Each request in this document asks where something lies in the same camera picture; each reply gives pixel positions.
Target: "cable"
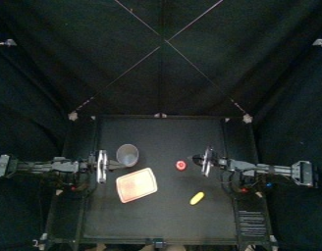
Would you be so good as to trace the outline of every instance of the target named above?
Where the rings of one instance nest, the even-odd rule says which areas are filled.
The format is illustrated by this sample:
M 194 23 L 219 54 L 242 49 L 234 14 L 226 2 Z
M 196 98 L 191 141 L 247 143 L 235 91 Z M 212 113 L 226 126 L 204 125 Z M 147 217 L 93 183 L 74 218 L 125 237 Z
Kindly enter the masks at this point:
M 40 213 L 40 234 L 42 234 L 44 227 L 42 227 L 42 209 L 41 209 L 40 192 L 41 192 L 41 179 L 38 181 L 37 202 L 38 202 L 38 213 Z

